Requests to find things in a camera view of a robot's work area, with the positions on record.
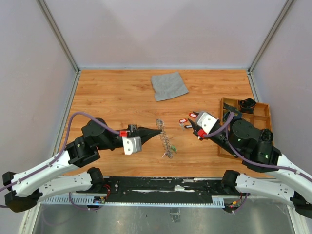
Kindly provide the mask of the green key tag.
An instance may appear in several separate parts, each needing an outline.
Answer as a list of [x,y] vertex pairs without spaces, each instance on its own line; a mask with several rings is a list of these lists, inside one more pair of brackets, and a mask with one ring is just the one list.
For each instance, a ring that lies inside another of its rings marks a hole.
[[177,149],[175,146],[171,146],[170,147],[171,151],[174,152],[175,154],[177,154]]

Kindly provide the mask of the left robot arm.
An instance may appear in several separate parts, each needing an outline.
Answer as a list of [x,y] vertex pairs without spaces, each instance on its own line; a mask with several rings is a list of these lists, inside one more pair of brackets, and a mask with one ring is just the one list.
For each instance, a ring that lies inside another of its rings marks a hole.
[[74,176],[65,176],[64,173],[100,159],[102,150],[123,148],[125,155],[138,153],[144,143],[161,134],[160,129],[132,124],[127,129],[113,130],[101,118],[90,120],[81,131],[81,136],[43,163],[22,173],[4,173],[2,181],[8,192],[2,207],[19,213],[52,196],[72,192],[99,193],[108,189],[99,168],[92,167]]

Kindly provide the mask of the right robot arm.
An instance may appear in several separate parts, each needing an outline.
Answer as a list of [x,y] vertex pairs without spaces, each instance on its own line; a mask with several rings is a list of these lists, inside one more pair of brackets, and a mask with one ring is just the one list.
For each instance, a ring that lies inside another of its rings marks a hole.
[[191,126],[199,140],[209,139],[242,160],[248,169],[271,175],[278,183],[262,181],[227,170],[221,181],[226,195],[242,193],[276,199],[293,207],[300,215],[312,216],[312,176],[292,163],[273,145],[273,133],[258,129],[230,113],[223,124],[207,112],[191,113]]

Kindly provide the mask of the red key tag upper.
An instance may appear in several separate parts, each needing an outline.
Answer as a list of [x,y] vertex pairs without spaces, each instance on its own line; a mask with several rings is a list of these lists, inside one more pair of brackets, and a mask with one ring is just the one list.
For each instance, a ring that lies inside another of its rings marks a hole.
[[195,114],[195,113],[189,113],[189,116],[190,116],[190,117],[193,117],[193,118],[196,118],[196,117],[197,117],[197,114]]

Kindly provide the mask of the red key tag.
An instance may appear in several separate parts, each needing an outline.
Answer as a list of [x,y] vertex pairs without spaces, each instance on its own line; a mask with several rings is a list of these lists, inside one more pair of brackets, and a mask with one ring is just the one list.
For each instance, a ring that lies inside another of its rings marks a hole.
[[195,114],[195,113],[189,113],[189,116],[190,116],[190,117],[193,117],[193,118],[196,118],[196,117],[197,117],[197,114]]
[[181,127],[184,127],[184,124],[187,123],[187,121],[188,121],[188,120],[187,120],[186,118],[180,119],[180,120],[179,120],[179,125],[180,125]]

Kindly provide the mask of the red key tag middle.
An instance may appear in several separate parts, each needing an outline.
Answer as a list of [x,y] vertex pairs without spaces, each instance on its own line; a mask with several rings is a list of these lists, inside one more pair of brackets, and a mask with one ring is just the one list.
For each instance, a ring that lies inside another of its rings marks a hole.
[[181,127],[184,127],[184,124],[187,123],[187,121],[188,121],[188,120],[187,120],[186,118],[180,119],[180,120],[179,120],[179,125],[180,125]]

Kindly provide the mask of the wooden compartment tray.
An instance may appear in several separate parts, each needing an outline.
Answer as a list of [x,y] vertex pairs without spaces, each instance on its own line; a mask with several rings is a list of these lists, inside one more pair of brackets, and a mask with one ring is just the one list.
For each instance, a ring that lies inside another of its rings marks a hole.
[[[220,101],[220,116],[223,121],[223,114],[227,110],[223,109],[223,104],[234,106],[239,110],[238,99],[223,97]],[[268,128],[272,131],[271,113],[268,104],[256,103],[253,114],[242,113],[241,119],[233,119],[229,124],[228,137],[230,144],[245,158],[251,159],[261,149],[272,143],[263,142],[260,138],[261,130]]]

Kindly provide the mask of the rolled black tie top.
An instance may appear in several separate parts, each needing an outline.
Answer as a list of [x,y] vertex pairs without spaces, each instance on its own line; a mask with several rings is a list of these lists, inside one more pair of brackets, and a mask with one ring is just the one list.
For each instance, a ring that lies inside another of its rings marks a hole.
[[239,110],[242,113],[253,114],[256,106],[256,101],[252,98],[247,98],[245,100],[240,100],[238,102]]

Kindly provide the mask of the rolled dark tie right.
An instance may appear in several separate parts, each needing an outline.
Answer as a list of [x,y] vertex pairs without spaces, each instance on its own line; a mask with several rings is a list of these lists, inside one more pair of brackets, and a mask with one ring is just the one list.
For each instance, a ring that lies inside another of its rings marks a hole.
[[273,142],[273,133],[270,129],[265,128],[261,130],[260,138],[263,142],[272,143]]

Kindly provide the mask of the grey cloth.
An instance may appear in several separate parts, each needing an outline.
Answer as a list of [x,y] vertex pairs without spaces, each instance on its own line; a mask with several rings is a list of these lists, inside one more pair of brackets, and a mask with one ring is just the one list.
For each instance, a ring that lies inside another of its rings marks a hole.
[[156,102],[173,99],[189,92],[179,72],[151,78]]

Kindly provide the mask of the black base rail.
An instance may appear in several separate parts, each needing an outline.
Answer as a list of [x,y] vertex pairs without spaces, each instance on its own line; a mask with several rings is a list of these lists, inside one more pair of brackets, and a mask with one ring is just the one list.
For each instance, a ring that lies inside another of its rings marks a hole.
[[240,196],[221,185],[220,179],[195,177],[106,176],[103,185],[86,193],[103,194],[110,189],[109,202],[121,203],[211,203],[213,196]]

